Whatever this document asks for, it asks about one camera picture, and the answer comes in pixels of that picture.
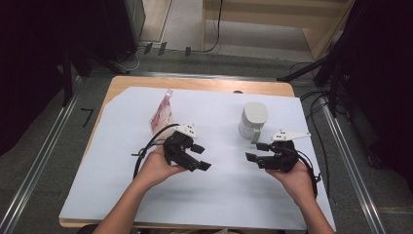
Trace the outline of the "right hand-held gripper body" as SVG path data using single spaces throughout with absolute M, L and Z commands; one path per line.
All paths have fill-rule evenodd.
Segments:
M 293 140 L 309 137 L 310 133 L 279 130 L 271 136 L 271 143 L 267 143 L 273 156 L 260 156 L 259 168 L 289 172 L 299 160 Z

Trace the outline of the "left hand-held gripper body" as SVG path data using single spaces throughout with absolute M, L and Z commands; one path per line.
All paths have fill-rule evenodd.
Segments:
M 194 139 L 197 137 L 193 125 L 173 124 L 171 126 L 173 133 L 164 141 L 165 158 L 169 165 L 172 162 L 177 164 L 177 156 L 186 153 L 186 150 L 194 144 Z

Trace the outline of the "red and white pouch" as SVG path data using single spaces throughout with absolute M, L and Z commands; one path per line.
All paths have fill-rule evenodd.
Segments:
M 150 127 L 153 136 L 158 135 L 157 139 L 164 139 L 171 135 L 172 126 L 174 123 L 172 110 L 170 106 L 170 98 L 172 90 L 167 90 L 158 109 L 150 119 Z

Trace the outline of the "white lidded container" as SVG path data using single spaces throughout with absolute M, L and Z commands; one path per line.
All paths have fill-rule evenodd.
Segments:
M 239 123 L 240 135 L 255 144 L 261 136 L 261 131 L 269 119 L 267 107 L 261 102 L 248 102 L 244 105 Z

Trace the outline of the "person's right hand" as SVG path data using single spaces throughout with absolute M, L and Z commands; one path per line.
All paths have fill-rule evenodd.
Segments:
M 297 162 L 288 173 L 276 170 L 266 170 L 266 173 L 282 184 L 297 206 L 315 200 L 308 169 L 302 162 Z

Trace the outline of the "person's left hand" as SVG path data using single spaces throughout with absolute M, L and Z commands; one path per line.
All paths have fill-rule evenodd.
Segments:
M 151 187 L 165 181 L 170 176 L 185 172 L 180 166 L 167 163 L 162 148 L 155 149 L 145 159 L 143 166 L 132 182 L 132 186 L 140 192 L 148 191 Z

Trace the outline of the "black tripod stand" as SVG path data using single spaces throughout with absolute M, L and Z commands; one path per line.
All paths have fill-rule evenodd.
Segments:
M 328 94 L 328 110 L 333 117 L 337 116 L 336 107 L 338 103 L 338 87 L 339 81 L 344 77 L 342 65 L 339 62 L 339 54 L 337 52 L 330 52 L 328 55 L 320 58 L 311 64 L 295 71 L 282 78 L 278 78 L 279 82 L 291 82 L 292 80 L 309 73 L 315 69 L 318 73 L 314 78 L 316 87 L 323 87 L 327 81 L 330 81 L 330 90 Z

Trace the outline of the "black metal stand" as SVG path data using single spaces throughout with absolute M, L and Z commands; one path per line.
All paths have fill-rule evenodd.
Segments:
M 90 76 L 92 67 L 88 63 L 88 59 L 93 59 L 99 64 L 105 66 L 115 74 L 127 74 L 127 70 L 120 65 L 115 65 L 108 59 L 99 56 L 97 53 L 87 49 L 79 44 L 68 45 L 64 48 L 62 53 L 62 76 L 64 99 L 63 106 L 67 106 L 69 101 L 74 98 L 72 85 L 72 68 L 81 76 Z

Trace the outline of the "black curtain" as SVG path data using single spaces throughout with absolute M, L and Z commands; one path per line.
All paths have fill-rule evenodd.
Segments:
M 413 0 L 356 0 L 342 39 L 344 86 L 373 165 L 413 189 Z
M 62 53 L 79 44 L 93 0 L 0 0 L 0 156 L 63 89 Z

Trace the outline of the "dark grey cabinet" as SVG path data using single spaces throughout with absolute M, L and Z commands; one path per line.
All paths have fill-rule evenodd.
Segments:
M 127 59 L 137 51 L 145 23 L 143 0 L 101 0 L 109 33 L 111 58 Z

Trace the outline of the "light wooden shelf unit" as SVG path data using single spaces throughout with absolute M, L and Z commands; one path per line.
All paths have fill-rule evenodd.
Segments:
M 344 28 L 356 0 L 203 0 L 202 39 L 206 21 L 217 20 L 301 28 L 314 59 L 320 59 Z

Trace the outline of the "metal floor rail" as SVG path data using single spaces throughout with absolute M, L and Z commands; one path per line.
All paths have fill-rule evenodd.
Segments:
M 84 87 L 84 83 L 85 80 L 82 77 L 76 77 L 74 81 L 73 97 L 71 97 L 68 103 L 60 109 L 28 173 L 26 174 L 18 191 L 14 195 L 13 200 L 8 207 L 4 217 L 0 221 L 0 234 L 13 234 L 13 230 L 15 229 L 16 224 L 19 221 L 19 217 L 21 216 L 42 172 L 44 171 L 49 161 L 49 158 L 55 148 L 56 142 L 62 132 L 62 129 L 64 128 L 67 119 L 69 118 L 74 105 L 76 104 L 79 92 Z
M 375 203 L 365 185 L 365 182 L 359 172 L 352 151 L 343 135 L 341 127 L 336 118 L 330 113 L 328 100 L 323 97 L 319 103 L 322 105 L 323 114 L 326 118 L 330 131 L 334 137 L 339 149 L 344 166 L 349 175 L 350 181 L 357 195 L 357 199 L 364 213 L 367 224 L 372 234 L 388 234 L 384 227 L 383 221 L 379 216 Z

